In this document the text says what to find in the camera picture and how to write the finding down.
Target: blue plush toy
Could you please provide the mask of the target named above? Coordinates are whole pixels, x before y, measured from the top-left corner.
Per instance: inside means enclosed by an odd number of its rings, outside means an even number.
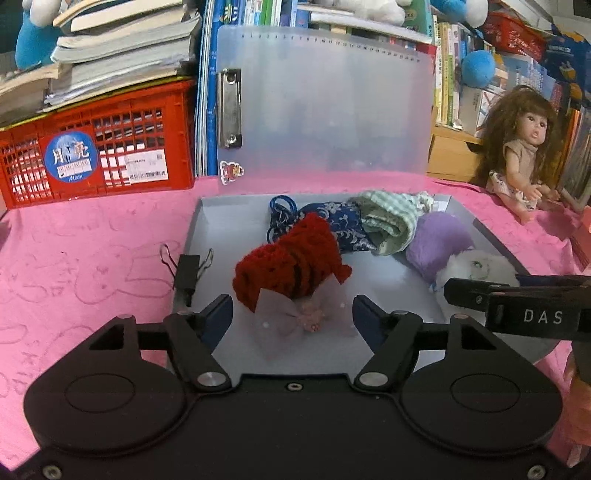
[[[476,50],[462,60],[462,83],[473,88],[485,88],[495,76],[495,59],[486,50]]]
[[[18,33],[15,61],[19,70],[51,63],[51,52],[61,30],[53,19],[67,7],[62,0],[23,0],[22,26]]]
[[[488,15],[487,0],[431,0],[431,5],[452,23],[465,21],[472,28],[480,27]]]

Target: white fluffy toy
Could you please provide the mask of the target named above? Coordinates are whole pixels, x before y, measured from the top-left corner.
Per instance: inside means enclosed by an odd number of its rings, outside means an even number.
[[[324,7],[340,7],[352,11],[356,17],[377,22],[402,25],[407,7],[412,0],[317,0]]]
[[[494,283],[504,283],[511,287],[519,287],[517,272],[505,257],[492,255],[481,250],[467,250],[452,255],[445,268],[437,273],[435,280],[435,298],[439,304],[446,322],[456,313],[463,313],[484,325],[485,314],[472,309],[449,305],[443,296],[443,287],[450,278],[465,278]]]

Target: metal clip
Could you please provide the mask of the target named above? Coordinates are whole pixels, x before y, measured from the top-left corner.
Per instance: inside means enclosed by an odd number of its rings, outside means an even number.
[[[174,289],[180,292],[184,304],[190,307],[197,282],[203,273],[212,266],[213,250],[209,249],[203,262],[200,262],[199,255],[180,255],[178,264],[176,264],[170,255],[168,245],[162,244],[160,245],[160,261],[166,265],[173,276]]]
[[[223,69],[217,74],[217,146],[242,146],[241,69]]]

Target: gray tray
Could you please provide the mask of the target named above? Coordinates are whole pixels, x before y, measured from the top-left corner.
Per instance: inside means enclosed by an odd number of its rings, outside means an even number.
[[[349,194],[294,194],[299,206],[328,200],[345,201]],[[269,201],[273,195],[240,195],[200,200],[189,227],[185,254],[205,258],[209,248],[214,250],[212,266],[205,271],[193,296],[192,309],[201,311],[221,293],[228,293],[234,302],[232,325],[213,352],[213,356],[236,384],[244,373],[251,374],[334,374],[347,373],[354,378],[372,356],[361,336],[334,338],[323,332],[310,335],[293,352],[267,361],[255,342],[254,314],[237,301],[232,288],[234,269],[247,253],[267,242]],[[515,269],[526,269],[454,198],[437,195],[438,210],[459,218],[468,227],[477,249],[507,257]],[[367,295],[386,312],[407,310],[419,314],[424,321],[447,323],[435,296],[404,254],[377,257],[370,252],[355,252],[343,256],[353,274],[344,283],[348,294]],[[173,311],[183,308],[180,297],[174,300]],[[507,344],[531,362],[537,362],[557,345],[554,340],[500,336]],[[417,369],[441,360],[444,351],[421,352]]]

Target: pink tablecloth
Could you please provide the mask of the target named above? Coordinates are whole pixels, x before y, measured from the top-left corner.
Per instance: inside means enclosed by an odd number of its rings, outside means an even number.
[[[480,189],[396,174],[331,176],[275,184],[274,192],[359,192],[385,188],[452,194],[534,274],[577,273],[568,237],[576,220],[540,212],[523,227]],[[219,194],[216,179],[192,190],[121,195],[14,210],[0,224],[0,462],[10,468],[37,445],[22,412],[30,383],[106,321],[133,313],[157,322],[170,312],[171,275],[158,258],[167,243],[179,254],[200,196]],[[539,367],[564,391],[570,346],[560,346]],[[561,429],[551,446],[570,450]]]

